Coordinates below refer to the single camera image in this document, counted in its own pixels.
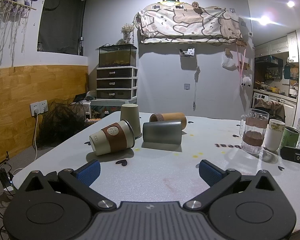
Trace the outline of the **beige cup brown leather sleeve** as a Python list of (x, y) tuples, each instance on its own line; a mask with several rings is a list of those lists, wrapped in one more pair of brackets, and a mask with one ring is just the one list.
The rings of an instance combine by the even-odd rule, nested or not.
[(116, 153), (135, 145), (135, 137), (130, 123), (126, 120), (115, 122), (89, 136), (96, 156)]

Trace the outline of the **green cup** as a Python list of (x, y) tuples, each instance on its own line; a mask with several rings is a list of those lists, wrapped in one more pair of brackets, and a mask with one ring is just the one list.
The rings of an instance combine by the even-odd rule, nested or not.
[(286, 126), (283, 131), (279, 149), (282, 149), (283, 147), (296, 147), (299, 135), (300, 132), (296, 128)]

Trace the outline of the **white floral paper cup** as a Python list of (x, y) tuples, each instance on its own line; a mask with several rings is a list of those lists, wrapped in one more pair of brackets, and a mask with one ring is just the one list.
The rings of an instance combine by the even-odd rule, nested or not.
[(282, 135), (286, 124), (280, 120), (270, 119), (266, 129), (266, 136), (264, 139), (264, 147), (271, 151), (277, 151), (279, 148)]

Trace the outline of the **dark grey lying cup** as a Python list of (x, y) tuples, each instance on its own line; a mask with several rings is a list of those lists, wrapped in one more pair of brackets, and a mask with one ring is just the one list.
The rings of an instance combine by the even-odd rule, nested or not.
[(180, 120), (145, 122), (142, 127), (144, 142), (180, 145), (182, 125)]

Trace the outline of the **brown bamboo lying cup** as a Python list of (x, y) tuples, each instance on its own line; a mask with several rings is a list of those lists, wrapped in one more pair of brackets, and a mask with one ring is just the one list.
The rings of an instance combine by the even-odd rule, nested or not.
[(157, 121), (181, 121), (181, 129), (185, 129), (187, 119), (184, 113), (155, 113), (149, 118), (149, 122)]

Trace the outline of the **beige upside-down cup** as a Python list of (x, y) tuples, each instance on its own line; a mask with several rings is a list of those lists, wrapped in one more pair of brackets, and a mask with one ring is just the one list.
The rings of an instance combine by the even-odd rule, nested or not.
[(141, 126), (140, 126), (140, 115), (139, 107), (137, 104), (125, 103), (121, 106), (120, 120), (126, 120), (129, 122), (132, 130), (134, 132), (135, 139), (142, 136)]

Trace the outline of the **clear glass mug brown bands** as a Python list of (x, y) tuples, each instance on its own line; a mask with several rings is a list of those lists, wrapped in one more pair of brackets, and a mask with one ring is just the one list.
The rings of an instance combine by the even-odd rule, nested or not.
[(241, 116), (239, 135), (242, 138), (242, 150), (254, 156), (259, 155), (268, 121), (267, 112), (254, 108)]

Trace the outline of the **white drawer unit dark drawers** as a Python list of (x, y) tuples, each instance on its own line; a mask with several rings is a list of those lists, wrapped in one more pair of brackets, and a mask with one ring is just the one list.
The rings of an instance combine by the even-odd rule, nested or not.
[(133, 100), (137, 97), (138, 68), (102, 67), (96, 70), (96, 98)]

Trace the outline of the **fish tank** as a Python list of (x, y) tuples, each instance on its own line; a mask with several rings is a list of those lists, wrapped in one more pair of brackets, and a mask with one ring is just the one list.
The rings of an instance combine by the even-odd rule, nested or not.
[(98, 51), (98, 66), (100, 68), (136, 66), (137, 48), (132, 44), (101, 46)]

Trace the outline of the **dried flower vase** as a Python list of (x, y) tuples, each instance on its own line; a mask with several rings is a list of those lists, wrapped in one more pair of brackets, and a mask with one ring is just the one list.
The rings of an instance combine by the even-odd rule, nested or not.
[(126, 23), (121, 28), (121, 33), (123, 35), (123, 42), (126, 44), (133, 44), (134, 43), (134, 27), (133, 23)]

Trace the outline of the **white wall power outlet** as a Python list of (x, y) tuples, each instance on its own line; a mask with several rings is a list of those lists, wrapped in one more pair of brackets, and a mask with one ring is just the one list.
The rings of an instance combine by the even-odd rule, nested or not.
[(35, 102), (30, 104), (31, 116), (43, 114), (48, 111), (47, 100)]

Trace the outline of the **patterned blanket on wall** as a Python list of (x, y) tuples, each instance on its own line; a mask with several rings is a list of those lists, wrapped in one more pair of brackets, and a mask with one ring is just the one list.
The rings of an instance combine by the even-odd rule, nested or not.
[(232, 44), (243, 41), (239, 17), (225, 8), (198, 3), (155, 3), (136, 13), (140, 42)]

